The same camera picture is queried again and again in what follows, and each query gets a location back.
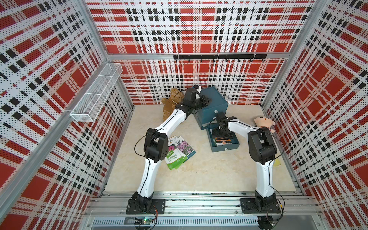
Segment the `teal drawer cabinet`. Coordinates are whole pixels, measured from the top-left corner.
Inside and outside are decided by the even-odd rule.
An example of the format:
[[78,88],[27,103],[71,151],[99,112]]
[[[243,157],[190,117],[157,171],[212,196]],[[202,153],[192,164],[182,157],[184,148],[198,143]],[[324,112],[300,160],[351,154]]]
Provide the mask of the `teal drawer cabinet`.
[[219,115],[226,115],[229,105],[228,102],[215,87],[203,88],[200,94],[209,98],[210,103],[208,106],[195,112],[194,117],[200,128],[207,132],[211,151],[220,152],[237,149],[240,144],[235,133],[233,133],[233,139],[231,139],[232,144],[230,145],[216,146],[214,141],[214,128],[219,125],[216,117]]

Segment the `orange flower seed bag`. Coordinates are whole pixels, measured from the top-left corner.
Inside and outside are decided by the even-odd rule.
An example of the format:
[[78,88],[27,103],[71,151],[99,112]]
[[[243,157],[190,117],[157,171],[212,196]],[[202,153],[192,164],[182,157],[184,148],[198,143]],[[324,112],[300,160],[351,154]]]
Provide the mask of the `orange flower seed bag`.
[[168,139],[168,144],[169,145],[173,144],[177,138],[178,138],[177,136],[173,136],[173,137],[169,138]]

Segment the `purple flower seed bag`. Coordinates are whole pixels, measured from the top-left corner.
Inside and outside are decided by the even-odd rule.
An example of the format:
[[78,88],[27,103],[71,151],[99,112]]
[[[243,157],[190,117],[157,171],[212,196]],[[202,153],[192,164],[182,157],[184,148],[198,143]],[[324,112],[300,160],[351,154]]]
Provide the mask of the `purple flower seed bag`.
[[174,141],[174,144],[187,157],[187,159],[196,154],[196,151],[182,137],[178,137]]

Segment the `orange fruit seed bag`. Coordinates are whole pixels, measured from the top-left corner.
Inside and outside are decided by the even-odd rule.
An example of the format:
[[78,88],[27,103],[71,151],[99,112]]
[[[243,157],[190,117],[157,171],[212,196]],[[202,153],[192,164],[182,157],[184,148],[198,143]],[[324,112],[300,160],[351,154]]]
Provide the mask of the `orange fruit seed bag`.
[[231,139],[225,139],[225,138],[218,138],[216,137],[214,139],[216,146],[223,146],[223,145],[230,145],[232,144]]

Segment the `pink flower green seed bag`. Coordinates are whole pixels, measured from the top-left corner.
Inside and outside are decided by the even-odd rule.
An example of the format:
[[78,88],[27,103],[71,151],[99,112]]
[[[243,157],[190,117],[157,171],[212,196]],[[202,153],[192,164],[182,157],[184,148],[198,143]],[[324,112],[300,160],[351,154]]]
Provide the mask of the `pink flower green seed bag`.
[[170,170],[178,169],[187,160],[187,156],[175,145],[169,146],[168,150],[165,158],[168,168]]

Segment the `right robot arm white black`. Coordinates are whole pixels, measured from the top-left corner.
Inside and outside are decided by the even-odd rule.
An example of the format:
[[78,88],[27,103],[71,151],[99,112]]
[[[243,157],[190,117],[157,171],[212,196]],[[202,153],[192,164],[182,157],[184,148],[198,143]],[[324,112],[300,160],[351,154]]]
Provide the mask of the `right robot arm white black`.
[[220,134],[239,134],[248,140],[249,154],[256,163],[257,186],[255,204],[259,210],[276,203],[275,190],[272,187],[273,164],[278,152],[273,135],[267,127],[254,127],[243,123],[236,117],[227,117],[220,112],[216,115],[217,130]]

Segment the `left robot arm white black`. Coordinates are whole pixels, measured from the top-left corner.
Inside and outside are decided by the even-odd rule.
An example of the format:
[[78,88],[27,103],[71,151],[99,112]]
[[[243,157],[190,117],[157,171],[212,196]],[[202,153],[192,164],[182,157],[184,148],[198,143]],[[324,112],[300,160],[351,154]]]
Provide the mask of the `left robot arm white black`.
[[149,128],[142,137],[145,140],[143,146],[145,168],[141,183],[132,199],[144,212],[151,208],[158,169],[169,152],[168,138],[191,114],[209,104],[209,99],[201,93],[201,90],[202,87],[198,85],[189,87],[172,114],[155,129]]

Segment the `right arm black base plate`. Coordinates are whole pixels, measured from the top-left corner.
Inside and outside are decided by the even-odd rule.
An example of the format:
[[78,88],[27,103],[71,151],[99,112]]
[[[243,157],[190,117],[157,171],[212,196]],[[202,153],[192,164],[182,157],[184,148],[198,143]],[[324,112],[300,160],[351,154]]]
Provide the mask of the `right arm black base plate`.
[[280,214],[281,208],[277,199],[273,197],[242,198],[240,206],[243,214]]

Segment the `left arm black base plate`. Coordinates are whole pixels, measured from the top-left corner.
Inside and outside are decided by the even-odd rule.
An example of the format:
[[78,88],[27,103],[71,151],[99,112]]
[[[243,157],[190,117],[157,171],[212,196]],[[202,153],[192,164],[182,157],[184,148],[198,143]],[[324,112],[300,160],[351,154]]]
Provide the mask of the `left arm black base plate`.
[[133,198],[128,200],[126,208],[127,215],[138,215],[138,214],[164,214],[165,212],[165,199],[152,199],[151,201],[136,201]]

